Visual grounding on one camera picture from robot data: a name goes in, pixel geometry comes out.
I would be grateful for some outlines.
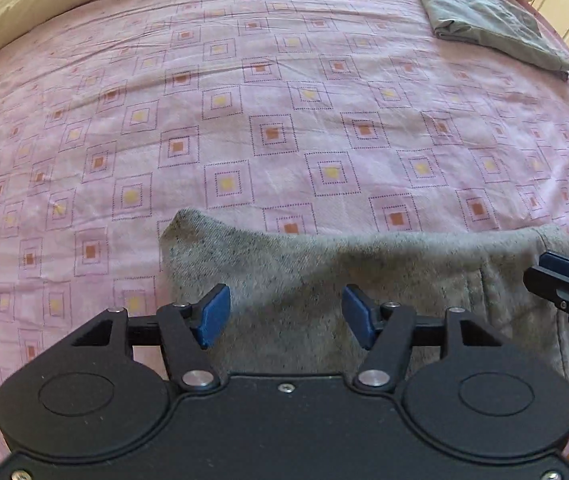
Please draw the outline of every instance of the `folded garment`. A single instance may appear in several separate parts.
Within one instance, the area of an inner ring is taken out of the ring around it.
[[[508,0],[421,1],[441,40],[490,46],[567,79],[569,59],[546,43],[535,18],[518,5]]]
[[[196,302],[231,288],[231,317],[210,354],[218,370],[353,374],[365,352],[340,313],[356,283],[375,301],[443,316],[463,306],[569,380],[569,324],[530,294],[523,272],[553,250],[569,256],[557,226],[479,234],[279,235],[237,229],[195,210],[178,212],[160,238],[174,299]],[[409,371],[437,359],[414,349]]]

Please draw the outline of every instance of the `bed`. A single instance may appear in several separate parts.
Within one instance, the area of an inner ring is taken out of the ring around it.
[[[290,235],[569,233],[569,81],[434,39],[419,0],[43,21],[0,45],[0,383],[107,307],[171,301],[158,238],[188,206]]]

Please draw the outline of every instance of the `circular black cover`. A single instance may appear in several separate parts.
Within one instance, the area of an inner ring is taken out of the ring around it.
[[[87,347],[47,357],[0,387],[0,430],[12,449],[103,456],[144,436],[167,409],[164,381],[125,355]]]
[[[441,444],[516,458],[569,437],[569,383],[512,346],[469,347],[410,378],[402,404]]]

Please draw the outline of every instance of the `pink bed sheet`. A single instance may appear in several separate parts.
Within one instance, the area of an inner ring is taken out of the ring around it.
[[[158,236],[186,206],[292,235],[569,232],[569,81],[435,40],[419,0],[50,20],[0,51],[0,383],[106,307],[167,303]]]

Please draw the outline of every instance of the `silver round joint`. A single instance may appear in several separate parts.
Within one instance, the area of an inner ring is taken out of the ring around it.
[[[295,386],[291,383],[278,384],[278,391],[284,394],[291,394],[295,390]]]
[[[11,473],[11,480],[32,480],[31,475],[26,471],[18,470]]]
[[[540,480],[562,480],[562,475],[557,471],[547,471],[543,473]]]
[[[213,374],[206,370],[190,370],[182,376],[182,382],[194,388],[203,388],[213,383]]]
[[[382,370],[365,370],[358,374],[358,380],[365,386],[378,388],[380,386],[385,386],[391,378],[387,372],[383,372]]]

